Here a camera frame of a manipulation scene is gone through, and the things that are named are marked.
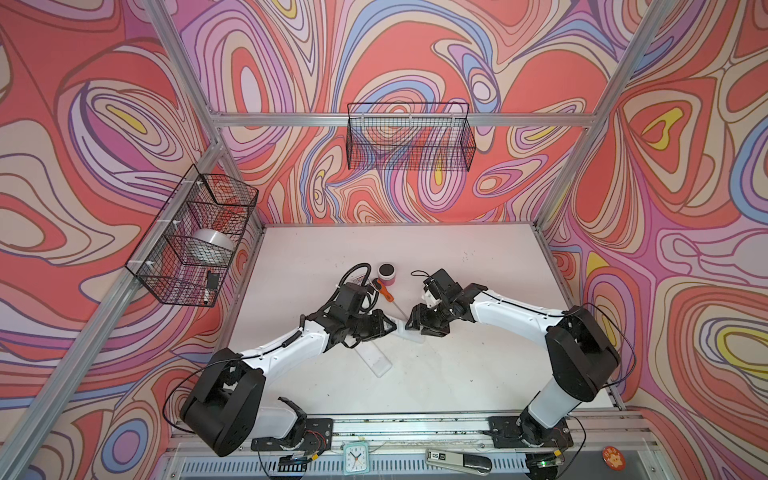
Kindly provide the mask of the white remote control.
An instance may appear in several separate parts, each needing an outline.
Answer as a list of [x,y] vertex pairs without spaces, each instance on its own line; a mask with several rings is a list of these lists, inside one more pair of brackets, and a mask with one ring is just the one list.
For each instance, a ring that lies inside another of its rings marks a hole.
[[418,331],[412,331],[412,330],[402,330],[402,331],[400,331],[400,330],[398,330],[396,332],[396,334],[397,334],[398,337],[400,337],[400,338],[402,338],[404,340],[407,340],[407,341],[410,341],[410,342],[414,342],[414,343],[417,343],[417,344],[424,343],[425,339],[426,339],[426,337],[423,336]]

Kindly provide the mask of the orange handled screwdriver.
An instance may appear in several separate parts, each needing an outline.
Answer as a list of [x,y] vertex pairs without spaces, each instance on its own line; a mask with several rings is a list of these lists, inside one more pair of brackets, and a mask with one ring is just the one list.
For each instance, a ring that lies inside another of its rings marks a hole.
[[374,278],[371,281],[374,289],[383,296],[387,302],[391,303],[395,309],[398,311],[400,316],[404,321],[408,320],[408,315],[400,308],[400,306],[395,302],[394,296],[389,292],[389,290],[386,288],[386,286],[381,282],[379,278]]

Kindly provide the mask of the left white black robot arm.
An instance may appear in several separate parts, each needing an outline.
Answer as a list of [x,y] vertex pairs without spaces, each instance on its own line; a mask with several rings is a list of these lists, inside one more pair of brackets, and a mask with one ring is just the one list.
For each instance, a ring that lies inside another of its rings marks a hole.
[[369,263],[352,266],[317,310],[301,316],[294,330],[277,339],[242,352],[217,351],[188,375],[193,387],[177,421],[162,405],[164,421],[196,435],[220,457],[246,441],[278,450],[326,450],[329,440],[301,407],[285,396],[267,402],[264,394],[275,380],[336,346],[356,351],[376,377],[391,370],[391,361],[374,342],[396,332],[398,325],[376,306],[380,292],[372,271]]

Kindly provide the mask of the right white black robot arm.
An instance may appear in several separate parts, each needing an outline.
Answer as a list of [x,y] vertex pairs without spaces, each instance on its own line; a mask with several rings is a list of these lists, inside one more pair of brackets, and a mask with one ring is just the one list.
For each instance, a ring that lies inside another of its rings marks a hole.
[[565,418],[610,384],[621,357],[604,329],[583,306],[557,310],[506,297],[485,285],[463,287],[439,269],[426,273],[422,302],[405,328],[444,337],[455,321],[497,327],[546,350],[551,378],[516,418],[517,441],[542,447],[565,428]]

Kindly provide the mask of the white rectangular plastic tray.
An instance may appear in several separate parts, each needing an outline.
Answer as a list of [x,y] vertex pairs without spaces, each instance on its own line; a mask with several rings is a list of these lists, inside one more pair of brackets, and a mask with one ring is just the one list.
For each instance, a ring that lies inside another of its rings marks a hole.
[[362,342],[354,351],[377,378],[382,378],[393,367],[389,358],[374,342]]

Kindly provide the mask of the pink tape roll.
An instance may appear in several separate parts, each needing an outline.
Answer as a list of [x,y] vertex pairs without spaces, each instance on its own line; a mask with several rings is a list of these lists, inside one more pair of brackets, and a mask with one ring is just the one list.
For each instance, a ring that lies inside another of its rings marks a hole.
[[393,285],[396,279],[396,268],[392,263],[381,263],[377,270],[378,279],[384,285],[389,287]]

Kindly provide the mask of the small teal alarm clock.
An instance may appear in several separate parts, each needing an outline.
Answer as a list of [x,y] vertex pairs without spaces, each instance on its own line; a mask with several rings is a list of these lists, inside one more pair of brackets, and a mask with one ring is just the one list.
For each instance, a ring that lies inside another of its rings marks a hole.
[[371,467],[369,444],[365,441],[346,443],[342,467],[344,475],[367,474]]

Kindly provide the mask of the black silver stapler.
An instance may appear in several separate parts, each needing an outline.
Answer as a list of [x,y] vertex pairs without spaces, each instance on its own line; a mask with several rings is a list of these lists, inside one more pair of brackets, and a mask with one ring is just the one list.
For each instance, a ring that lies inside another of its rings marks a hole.
[[434,467],[478,476],[487,476],[493,469],[487,457],[440,449],[428,449],[425,461]]

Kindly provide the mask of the white roll in basket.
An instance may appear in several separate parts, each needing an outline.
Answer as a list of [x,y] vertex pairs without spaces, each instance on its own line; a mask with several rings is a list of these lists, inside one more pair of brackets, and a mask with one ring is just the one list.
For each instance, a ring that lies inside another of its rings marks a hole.
[[199,229],[192,234],[187,251],[197,263],[212,267],[226,267],[234,253],[231,238],[214,229]]

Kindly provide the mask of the red round sticker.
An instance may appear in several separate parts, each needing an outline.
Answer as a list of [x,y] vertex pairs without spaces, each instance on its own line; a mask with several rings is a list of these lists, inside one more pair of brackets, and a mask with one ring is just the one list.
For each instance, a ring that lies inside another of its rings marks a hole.
[[602,458],[606,466],[613,471],[623,471],[627,466],[625,456],[614,446],[604,447],[602,450]]

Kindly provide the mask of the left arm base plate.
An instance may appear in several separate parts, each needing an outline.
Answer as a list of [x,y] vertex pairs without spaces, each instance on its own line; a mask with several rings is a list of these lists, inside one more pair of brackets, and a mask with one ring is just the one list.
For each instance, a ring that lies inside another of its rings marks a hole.
[[251,441],[256,452],[323,452],[332,447],[334,420],[330,417],[299,420],[283,438],[263,437]]

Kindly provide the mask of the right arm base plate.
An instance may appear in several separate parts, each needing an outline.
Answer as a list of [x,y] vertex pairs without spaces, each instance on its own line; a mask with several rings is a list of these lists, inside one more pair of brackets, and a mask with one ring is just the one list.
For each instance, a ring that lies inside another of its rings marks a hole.
[[564,419],[552,428],[544,428],[526,415],[492,416],[488,418],[488,429],[483,434],[492,439],[497,449],[565,450],[574,445]]

